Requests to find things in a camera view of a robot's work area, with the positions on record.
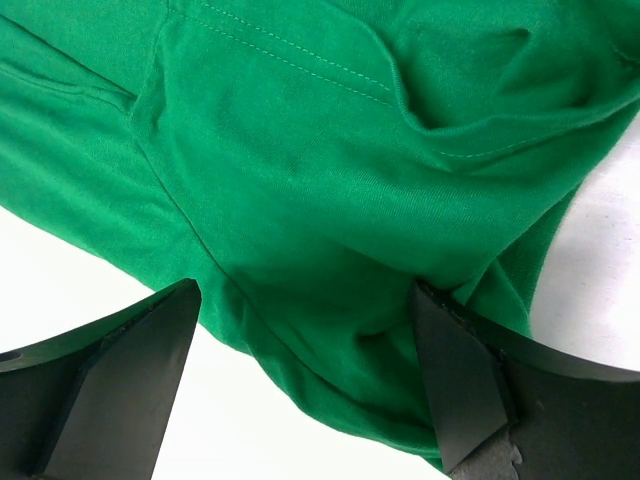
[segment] green fabric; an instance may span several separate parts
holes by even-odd
[[[303,411],[436,466],[412,280],[528,334],[571,195],[639,107],[637,0],[0,15],[0,205],[151,288],[196,278],[201,323]]]

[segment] green shirt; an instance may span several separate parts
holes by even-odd
[[[571,195],[640,105],[638,0],[0,15],[0,205],[151,288],[197,279],[201,323],[303,411],[436,466],[410,284],[528,334]]]

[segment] black plastic piece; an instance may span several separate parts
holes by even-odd
[[[414,297],[417,338],[429,339],[418,358],[445,472],[453,470],[487,438],[513,423],[515,412],[498,359],[464,321],[436,321],[447,312],[424,296]]]
[[[415,285],[411,299],[434,428],[454,479],[639,478],[640,372],[541,345],[424,284]],[[487,367],[479,346],[497,371]],[[475,395],[482,400],[474,406]],[[511,404],[504,403],[508,398]],[[501,408],[510,420],[492,432]]]
[[[3,354],[0,479],[151,479],[200,303],[183,280]]]

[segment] stitching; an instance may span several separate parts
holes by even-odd
[[[527,140],[523,140],[521,142],[517,142],[517,143],[512,143],[511,145],[507,145],[506,147],[500,147],[497,148],[495,150],[491,150],[489,152],[483,152],[483,153],[475,153],[473,155],[458,155],[455,153],[446,153],[446,152],[439,152],[436,151],[436,153],[439,153],[441,155],[445,155],[447,157],[456,157],[456,158],[474,158],[474,157],[483,157],[485,155],[491,155],[492,153],[498,153],[498,152],[502,152],[503,150],[509,150],[510,148],[513,147],[517,147],[519,145],[524,145],[525,143],[533,143],[536,142],[538,140],[546,140],[547,138],[551,138],[555,135],[555,133],[552,134],[547,134],[547,135],[542,135],[541,137],[534,137],[534,138],[529,138]]]
[[[241,23],[241,24],[243,24],[243,25],[246,25],[247,27],[251,27],[251,28],[253,28],[254,30],[257,30],[258,32],[264,33],[264,34],[266,34],[266,35],[267,35],[267,36],[269,36],[269,37],[273,37],[273,38],[275,38],[276,40],[280,40],[281,42],[286,43],[286,44],[287,44],[287,45],[289,45],[289,46],[292,46],[292,47],[294,47],[294,48],[297,48],[297,49],[298,49],[298,50],[300,50],[301,52],[304,52],[304,53],[306,53],[307,55],[310,55],[310,56],[312,56],[312,57],[314,57],[314,58],[317,58],[318,60],[321,60],[321,61],[325,62],[327,65],[331,65],[331,66],[333,66],[333,67],[336,67],[336,68],[342,69],[342,70],[344,70],[345,72],[348,72],[348,73],[350,73],[350,74],[352,74],[352,75],[356,75],[356,76],[358,76],[358,77],[360,77],[360,78],[363,78],[363,79],[365,79],[365,80],[368,80],[368,81],[369,81],[369,82],[371,82],[371,83],[375,83],[376,85],[378,85],[379,87],[383,88],[383,89],[384,89],[384,90],[386,90],[387,92],[390,92],[390,91],[391,91],[391,90],[389,89],[389,87],[387,87],[386,85],[384,85],[384,84],[380,83],[380,82],[379,82],[379,81],[377,81],[377,80],[374,80],[373,78],[367,77],[366,75],[364,75],[364,74],[362,74],[362,73],[358,73],[358,72],[356,72],[356,71],[354,71],[354,70],[351,70],[351,69],[349,69],[349,68],[347,68],[347,67],[345,67],[345,66],[343,66],[343,65],[340,65],[339,63],[336,63],[336,62],[332,62],[332,61],[330,61],[330,60],[327,60],[326,58],[321,57],[321,56],[320,56],[320,55],[318,55],[317,53],[314,53],[314,52],[310,51],[310,50],[309,50],[309,49],[307,49],[307,48],[304,48],[304,47],[301,47],[301,46],[299,46],[299,45],[296,45],[295,43],[290,42],[289,40],[286,40],[286,39],[284,39],[284,38],[282,38],[282,37],[280,37],[280,36],[276,35],[275,33],[271,33],[271,32],[269,32],[269,31],[267,31],[267,30],[265,30],[265,29],[263,29],[263,28],[260,28],[260,27],[258,27],[258,26],[256,26],[256,25],[253,25],[253,24],[251,24],[251,23],[247,22],[246,20],[243,20],[242,18],[237,17],[236,15],[234,15],[234,14],[232,14],[232,13],[230,13],[230,12],[227,12],[226,10],[221,10],[220,8],[217,8],[217,7],[215,7],[215,6],[213,6],[213,5],[210,5],[210,4],[208,4],[208,3],[202,3],[202,2],[197,2],[197,3],[199,3],[200,5],[203,5],[203,6],[205,6],[205,7],[208,7],[208,8],[210,8],[211,10],[214,10],[214,11],[216,11],[216,12],[219,12],[219,13],[221,13],[222,15],[225,15],[225,16],[227,16],[227,17],[229,17],[229,18],[232,18],[233,20],[235,20],[235,21],[237,21],[237,22],[239,22],[239,23]]]
[[[631,55],[627,55],[623,51],[619,50],[618,47],[616,47],[613,43],[609,43],[609,45],[611,46],[613,53],[621,57],[623,60],[626,60],[627,62],[635,63],[636,65],[640,65],[640,60],[633,58]]]
[[[356,90],[354,88],[347,87],[346,85],[338,83],[338,82],[336,82],[334,80],[331,80],[329,78],[323,77],[322,75],[318,75],[317,73],[314,73],[314,72],[312,72],[310,70],[307,70],[304,67],[301,67],[301,66],[299,66],[299,65],[297,65],[297,64],[295,64],[293,62],[290,62],[289,60],[286,60],[286,59],[284,59],[282,57],[279,57],[279,56],[269,52],[268,50],[264,50],[264,49],[258,47],[257,45],[254,45],[254,44],[249,43],[249,42],[245,42],[244,40],[241,40],[241,39],[239,39],[239,38],[237,38],[237,37],[225,32],[223,30],[215,28],[212,25],[209,25],[209,24],[204,23],[204,22],[200,22],[199,20],[196,20],[195,18],[189,17],[189,16],[185,15],[184,13],[182,13],[182,12],[180,12],[178,10],[175,10],[173,8],[167,8],[167,10],[169,10],[170,12],[173,12],[173,13],[185,18],[186,20],[189,20],[189,21],[191,21],[193,23],[197,23],[198,25],[201,25],[201,26],[203,26],[203,27],[205,27],[205,28],[207,28],[207,29],[209,29],[209,30],[211,30],[213,32],[219,33],[220,35],[222,35],[224,37],[230,38],[232,40],[235,40],[238,43],[241,43],[243,45],[251,47],[251,48],[259,51],[260,53],[264,53],[265,55],[268,55],[268,56],[273,57],[273,58],[275,58],[277,60],[280,60],[281,62],[283,62],[283,63],[285,63],[285,64],[287,64],[287,65],[289,65],[289,66],[291,66],[291,67],[293,67],[293,68],[295,68],[297,70],[301,70],[301,71],[303,71],[305,73],[308,73],[309,75],[311,75],[313,77],[319,78],[319,79],[324,80],[326,82],[329,82],[329,83],[331,83],[333,85],[336,85],[338,87],[344,88],[345,90],[347,90],[349,92],[355,93],[355,94],[360,95],[360,96],[365,97],[365,98],[368,98],[369,100],[373,100],[374,102],[380,103],[381,105],[384,105],[385,107],[388,107],[388,108],[391,108],[394,111],[397,111],[396,108],[393,105],[391,105],[391,104],[389,104],[387,102],[384,102],[384,101],[382,101],[382,100],[380,100],[378,98],[372,97],[371,95],[367,95],[366,93],[361,92],[359,90]],[[491,154],[494,154],[494,153],[506,151],[506,150],[512,149],[513,147],[517,147],[517,146],[520,146],[520,145],[530,144],[530,143],[533,143],[533,142],[536,142],[536,141],[545,140],[547,138],[553,137],[554,135],[555,135],[555,133],[554,134],[543,135],[543,136],[540,136],[540,137],[534,137],[534,138],[530,138],[530,139],[527,139],[527,140],[523,140],[523,141],[520,141],[520,142],[513,143],[511,145],[500,147],[500,148],[497,148],[495,150],[491,150],[491,151],[488,151],[488,152],[482,152],[482,153],[475,153],[475,154],[472,154],[472,155],[460,155],[460,154],[455,154],[455,153],[442,152],[442,151],[439,151],[439,150],[432,150],[432,151],[434,153],[438,153],[438,154],[444,155],[446,157],[477,158],[477,157],[484,157],[486,155],[491,155]]]
[[[180,15],[181,17],[184,17],[184,18],[185,18],[185,19],[187,19],[187,20],[190,20],[190,21],[192,21],[192,22],[194,22],[194,23],[197,23],[197,24],[199,24],[199,25],[202,25],[203,27],[208,28],[209,30],[211,30],[211,31],[213,31],[213,32],[219,33],[220,35],[223,35],[223,36],[225,36],[225,37],[227,37],[227,38],[231,38],[232,40],[235,40],[236,42],[239,42],[239,43],[242,43],[243,45],[246,45],[246,46],[248,46],[248,47],[251,47],[251,48],[253,48],[253,49],[255,49],[255,50],[259,51],[260,53],[264,53],[265,55],[269,55],[270,57],[273,57],[273,58],[275,58],[275,59],[277,59],[277,60],[280,60],[281,62],[286,63],[287,65],[289,65],[289,66],[291,66],[291,67],[293,67],[293,68],[295,68],[295,69],[297,69],[297,70],[301,70],[301,71],[303,71],[303,72],[305,72],[305,73],[308,73],[309,75],[311,75],[311,76],[313,76],[313,77],[319,78],[319,79],[324,80],[325,82],[329,82],[329,83],[331,83],[331,84],[333,84],[333,85],[337,85],[338,87],[344,88],[345,90],[348,90],[348,91],[350,91],[350,92],[352,92],[352,93],[355,93],[355,94],[357,94],[357,95],[361,95],[361,96],[363,96],[363,97],[365,97],[365,98],[368,98],[369,100],[373,100],[374,102],[378,102],[378,103],[380,103],[380,104],[382,104],[382,105],[384,105],[384,106],[386,106],[386,107],[389,107],[389,108],[391,108],[391,109],[394,109],[394,110],[395,110],[395,108],[394,108],[392,105],[388,104],[387,102],[383,102],[382,100],[379,100],[379,99],[377,99],[377,98],[375,98],[375,97],[372,97],[371,95],[367,95],[367,94],[366,94],[366,93],[364,93],[364,92],[361,92],[361,91],[356,90],[356,89],[351,88],[351,87],[347,87],[346,85],[343,85],[343,84],[341,84],[341,83],[338,83],[338,82],[336,82],[336,81],[334,81],[334,80],[331,80],[331,79],[329,79],[329,78],[326,78],[326,77],[323,77],[323,76],[321,76],[321,75],[318,75],[317,73],[314,73],[314,72],[312,72],[312,71],[310,71],[310,70],[307,70],[306,68],[303,68],[303,67],[301,67],[300,65],[297,65],[297,64],[295,64],[295,63],[293,63],[293,62],[290,62],[289,60],[285,60],[284,58],[281,58],[281,57],[279,57],[279,56],[277,56],[277,55],[274,55],[273,53],[271,53],[271,52],[269,52],[269,51],[267,51],[267,50],[263,50],[262,48],[258,47],[257,45],[254,45],[254,44],[249,43],[249,42],[245,42],[244,40],[241,40],[241,39],[239,39],[239,38],[237,38],[237,37],[234,37],[233,35],[230,35],[230,34],[228,34],[227,32],[224,32],[224,31],[222,31],[222,30],[220,30],[220,29],[218,29],[218,28],[215,28],[215,27],[213,27],[213,26],[211,26],[211,25],[209,25],[209,24],[206,24],[206,23],[200,22],[200,21],[198,21],[198,20],[196,20],[196,19],[194,19],[194,18],[192,18],[192,17],[188,17],[188,16],[184,15],[182,12],[179,12],[179,11],[174,10],[174,9],[172,9],[172,8],[169,8],[169,9],[167,9],[167,10],[169,10],[169,11],[171,11],[171,12],[174,12],[174,13],[176,13],[176,14]]]

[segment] cotton fabric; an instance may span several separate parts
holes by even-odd
[[[529,334],[638,112],[639,25],[636,0],[5,0],[0,205],[197,279],[202,325],[304,412],[440,467],[409,286]]]

